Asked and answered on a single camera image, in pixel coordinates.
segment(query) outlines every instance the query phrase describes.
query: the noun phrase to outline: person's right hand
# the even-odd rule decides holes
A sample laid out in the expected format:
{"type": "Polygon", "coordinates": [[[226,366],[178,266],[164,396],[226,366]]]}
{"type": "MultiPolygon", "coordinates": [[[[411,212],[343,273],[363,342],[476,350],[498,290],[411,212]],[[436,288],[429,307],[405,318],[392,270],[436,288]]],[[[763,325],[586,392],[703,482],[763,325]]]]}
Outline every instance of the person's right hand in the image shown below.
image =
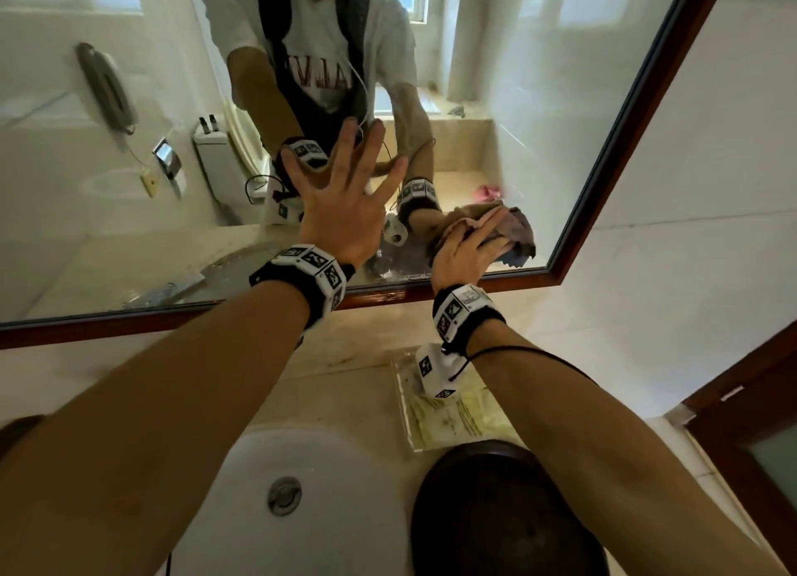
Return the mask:
{"type": "Polygon", "coordinates": [[[333,153],[329,185],[324,188],[314,187],[290,149],[283,148],[282,161],[304,199],[299,241],[314,244],[333,255],[340,264],[359,268],[379,249],[385,225],[385,203],[399,188],[408,163],[406,158],[399,158],[379,188],[370,196],[365,194],[382,149],[385,128],[381,122],[372,126],[354,165],[356,135],[356,120],[346,119],[333,153]]]}
{"type": "Polygon", "coordinates": [[[451,231],[432,265],[432,289],[435,295],[456,284],[476,284],[490,264],[512,248],[513,241],[503,237],[492,239],[483,247],[479,246],[508,215],[507,208],[484,215],[479,220],[482,227],[473,230],[467,239],[465,233],[472,230],[467,224],[461,223],[451,231]]]}

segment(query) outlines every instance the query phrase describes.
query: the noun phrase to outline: white sink basin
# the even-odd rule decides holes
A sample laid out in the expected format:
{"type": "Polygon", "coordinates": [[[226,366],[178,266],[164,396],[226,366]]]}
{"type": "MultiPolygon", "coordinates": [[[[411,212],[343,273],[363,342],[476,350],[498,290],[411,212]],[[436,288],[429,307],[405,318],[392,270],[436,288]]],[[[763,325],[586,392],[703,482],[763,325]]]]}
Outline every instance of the white sink basin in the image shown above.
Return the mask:
{"type": "Polygon", "coordinates": [[[253,429],[227,455],[171,574],[389,576],[406,573],[407,557],[398,487],[363,450],[320,430],[253,429]],[[301,500],[278,517],[267,500],[283,477],[299,481],[301,500]]]}

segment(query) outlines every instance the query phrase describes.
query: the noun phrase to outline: wall telephone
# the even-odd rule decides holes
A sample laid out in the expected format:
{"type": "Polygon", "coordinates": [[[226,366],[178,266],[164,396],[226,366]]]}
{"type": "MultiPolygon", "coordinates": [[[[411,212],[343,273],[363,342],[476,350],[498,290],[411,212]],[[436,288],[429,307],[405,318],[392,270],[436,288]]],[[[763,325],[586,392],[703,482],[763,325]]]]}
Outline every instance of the wall telephone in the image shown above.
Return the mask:
{"type": "Polygon", "coordinates": [[[75,51],[105,121],[114,131],[133,135],[139,116],[113,59],[87,43],[79,44],[75,51]]]}

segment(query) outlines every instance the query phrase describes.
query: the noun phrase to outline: wooden mirror frame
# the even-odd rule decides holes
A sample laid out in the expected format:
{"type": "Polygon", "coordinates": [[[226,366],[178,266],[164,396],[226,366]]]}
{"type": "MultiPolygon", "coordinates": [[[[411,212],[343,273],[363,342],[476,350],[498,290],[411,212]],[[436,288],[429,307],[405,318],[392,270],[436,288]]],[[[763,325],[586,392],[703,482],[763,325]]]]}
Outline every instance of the wooden mirror frame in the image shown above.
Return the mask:
{"type": "MultiPolygon", "coordinates": [[[[501,292],[562,284],[715,3],[716,0],[672,0],[548,266],[488,275],[481,282],[485,290],[501,292]]],[[[339,309],[432,298],[429,282],[401,283],[363,292],[354,290],[346,295],[339,309]]],[[[212,309],[220,301],[0,324],[0,349],[171,330],[212,309]]]]}

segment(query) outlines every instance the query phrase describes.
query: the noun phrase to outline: pink object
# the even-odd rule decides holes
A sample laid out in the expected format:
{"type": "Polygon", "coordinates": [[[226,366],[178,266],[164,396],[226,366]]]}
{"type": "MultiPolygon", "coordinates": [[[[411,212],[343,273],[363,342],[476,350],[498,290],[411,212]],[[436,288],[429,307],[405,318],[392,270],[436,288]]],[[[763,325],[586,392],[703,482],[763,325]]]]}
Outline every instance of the pink object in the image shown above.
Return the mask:
{"type": "Polygon", "coordinates": [[[496,185],[480,185],[473,192],[473,201],[488,203],[501,198],[501,189],[496,185]]]}

